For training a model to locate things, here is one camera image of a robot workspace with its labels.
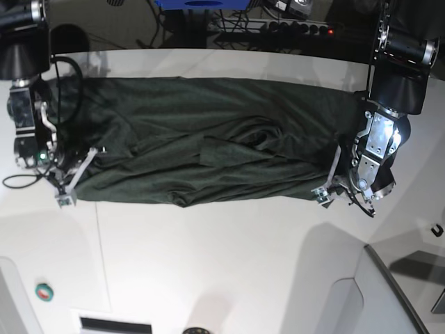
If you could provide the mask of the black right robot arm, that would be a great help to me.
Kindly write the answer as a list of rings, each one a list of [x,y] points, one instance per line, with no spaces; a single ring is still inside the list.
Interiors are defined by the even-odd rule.
[[[76,134],[85,79],[79,64],[51,50],[48,1],[1,2],[1,185],[45,180],[60,207],[102,148]]]

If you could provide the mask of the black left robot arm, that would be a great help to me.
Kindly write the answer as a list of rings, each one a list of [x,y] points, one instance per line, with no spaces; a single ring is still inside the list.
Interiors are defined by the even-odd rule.
[[[410,115],[422,112],[430,72],[444,38],[443,1],[381,1],[373,34],[366,90],[360,93],[363,120],[353,139],[343,140],[324,185],[313,189],[328,207],[346,195],[366,215],[389,195],[396,153],[410,137]]]

